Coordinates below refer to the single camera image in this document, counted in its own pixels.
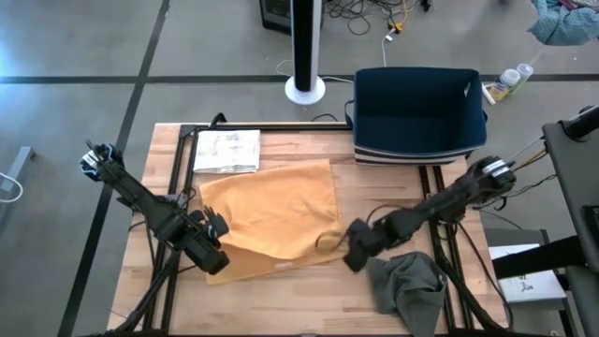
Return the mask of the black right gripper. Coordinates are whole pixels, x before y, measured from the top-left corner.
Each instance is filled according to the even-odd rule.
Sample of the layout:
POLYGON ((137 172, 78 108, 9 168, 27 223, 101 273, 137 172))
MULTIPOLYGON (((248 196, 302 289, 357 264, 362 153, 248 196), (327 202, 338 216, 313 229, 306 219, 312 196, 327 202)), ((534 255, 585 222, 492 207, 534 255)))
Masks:
POLYGON ((370 257, 389 249, 399 236, 389 218, 381 218, 370 227, 364 220, 355 219, 346 230, 348 252, 343 262, 352 272, 363 269, 370 257))

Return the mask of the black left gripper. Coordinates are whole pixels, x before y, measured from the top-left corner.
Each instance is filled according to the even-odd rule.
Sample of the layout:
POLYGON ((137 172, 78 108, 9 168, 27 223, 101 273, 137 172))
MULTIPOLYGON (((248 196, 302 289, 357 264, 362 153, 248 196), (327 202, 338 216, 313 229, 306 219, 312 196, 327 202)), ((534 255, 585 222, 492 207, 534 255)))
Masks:
POLYGON ((219 237, 228 233, 227 225, 187 226, 181 232, 182 252, 202 271, 215 275, 229 264, 219 242, 219 237))

